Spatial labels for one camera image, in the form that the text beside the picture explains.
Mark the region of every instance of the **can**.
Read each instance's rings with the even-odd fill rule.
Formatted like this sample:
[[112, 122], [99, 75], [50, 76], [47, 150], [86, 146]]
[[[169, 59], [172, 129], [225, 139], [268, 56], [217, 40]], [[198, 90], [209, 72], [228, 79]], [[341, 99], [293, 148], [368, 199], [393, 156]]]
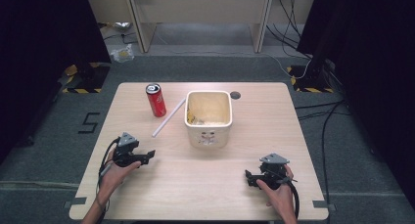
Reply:
[[151, 83], [146, 87], [147, 97], [152, 107], [155, 117], [162, 117], [167, 110], [165, 109], [164, 99], [162, 98], [161, 87], [157, 83]]

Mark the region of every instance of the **white bin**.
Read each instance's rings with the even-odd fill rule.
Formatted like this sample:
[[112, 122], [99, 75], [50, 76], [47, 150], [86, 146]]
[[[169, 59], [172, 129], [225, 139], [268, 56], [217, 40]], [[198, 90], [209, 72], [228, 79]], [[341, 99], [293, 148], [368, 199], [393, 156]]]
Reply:
[[228, 92], [191, 91], [187, 94], [184, 121], [190, 144], [196, 148], [222, 148], [232, 125]]

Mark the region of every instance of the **wooden desk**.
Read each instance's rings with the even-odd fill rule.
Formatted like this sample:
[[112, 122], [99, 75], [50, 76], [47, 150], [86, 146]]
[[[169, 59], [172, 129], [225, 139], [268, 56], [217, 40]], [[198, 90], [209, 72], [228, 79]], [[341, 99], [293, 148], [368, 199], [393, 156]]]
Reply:
[[192, 90], [241, 93], [232, 100], [233, 125], [228, 144], [211, 152], [192, 147], [184, 107], [156, 138], [164, 120], [152, 115], [148, 83], [120, 84], [77, 191], [86, 204], [69, 216], [81, 219], [95, 198], [97, 173], [107, 146], [122, 132], [140, 141], [134, 154], [156, 150], [150, 163], [134, 171], [111, 197], [108, 219], [118, 220], [276, 220], [263, 191], [249, 187], [245, 169], [259, 174], [260, 157], [277, 153], [291, 161], [300, 194], [300, 220], [322, 220], [326, 208], [300, 124], [283, 83], [160, 83], [168, 111]]

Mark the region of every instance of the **can lid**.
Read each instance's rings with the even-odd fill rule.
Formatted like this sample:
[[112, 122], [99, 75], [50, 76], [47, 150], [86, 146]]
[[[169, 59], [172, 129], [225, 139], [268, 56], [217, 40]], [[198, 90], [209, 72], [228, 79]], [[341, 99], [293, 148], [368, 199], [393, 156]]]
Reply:
[[146, 87], [146, 92], [148, 94], [156, 94], [157, 92], [160, 91], [160, 86], [158, 84], [149, 84]]

